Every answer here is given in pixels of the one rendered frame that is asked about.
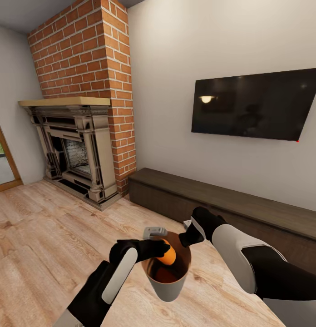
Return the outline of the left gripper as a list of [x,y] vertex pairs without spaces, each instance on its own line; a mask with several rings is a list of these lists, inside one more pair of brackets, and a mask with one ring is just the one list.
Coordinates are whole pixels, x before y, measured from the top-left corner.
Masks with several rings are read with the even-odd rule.
[[164,254],[170,249],[169,244],[164,244],[164,241],[142,240],[147,246],[147,255],[144,260],[149,258],[164,257]]

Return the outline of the trash can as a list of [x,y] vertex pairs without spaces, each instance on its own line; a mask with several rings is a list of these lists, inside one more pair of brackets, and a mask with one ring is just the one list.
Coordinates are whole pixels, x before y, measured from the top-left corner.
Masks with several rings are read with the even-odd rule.
[[[192,252],[189,245],[186,247],[182,246],[178,233],[172,231],[167,232],[166,236],[153,236],[153,240],[167,240],[169,245],[172,246],[176,252],[175,262],[171,265],[165,265],[158,259],[158,257],[153,257],[141,261],[141,264],[157,296],[164,302],[172,302],[176,300],[181,292],[186,276],[191,267]],[[170,272],[178,280],[167,283],[156,282],[153,278],[154,272],[160,267],[163,267],[166,271]]]

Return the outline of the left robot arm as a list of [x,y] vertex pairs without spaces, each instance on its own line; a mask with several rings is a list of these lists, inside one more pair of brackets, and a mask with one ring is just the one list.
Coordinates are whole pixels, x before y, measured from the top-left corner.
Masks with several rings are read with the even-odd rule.
[[101,262],[53,327],[100,327],[135,263],[162,258],[170,249],[164,241],[153,240],[153,236],[167,233],[163,227],[146,227],[142,241],[117,239],[110,250],[110,262]]

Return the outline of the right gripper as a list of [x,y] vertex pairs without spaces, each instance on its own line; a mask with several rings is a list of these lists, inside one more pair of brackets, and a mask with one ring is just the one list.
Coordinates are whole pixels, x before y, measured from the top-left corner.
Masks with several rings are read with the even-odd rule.
[[195,243],[200,243],[205,240],[205,238],[203,236],[198,237],[198,236],[195,236],[194,234],[192,234],[192,232],[190,231],[190,228],[188,228],[186,233],[180,233],[179,238],[182,243],[182,246],[184,246],[184,247],[195,244]]

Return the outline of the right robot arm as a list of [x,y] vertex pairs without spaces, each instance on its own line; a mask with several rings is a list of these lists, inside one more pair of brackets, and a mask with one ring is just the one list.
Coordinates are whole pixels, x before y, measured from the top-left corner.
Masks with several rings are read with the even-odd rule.
[[210,240],[241,288],[256,294],[286,327],[316,327],[316,275],[202,206],[183,226],[182,246]]

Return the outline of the can of soda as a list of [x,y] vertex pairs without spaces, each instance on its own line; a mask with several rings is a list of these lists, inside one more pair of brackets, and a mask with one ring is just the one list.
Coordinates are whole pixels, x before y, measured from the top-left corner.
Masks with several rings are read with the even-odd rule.
[[[164,244],[169,244],[168,241],[165,239],[159,239],[159,241],[164,241]],[[176,252],[172,248],[172,246],[170,246],[170,249],[164,254],[164,257],[158,259],[162,261],[162,263],[164,263],[165,265],[171,265],[175,262]]]
[[175,282],[178,280],[177,278],[174,277],[174,275],[166,271],[163,267],[156,269],[153,278],[156,282],[163,282],[163,283]]

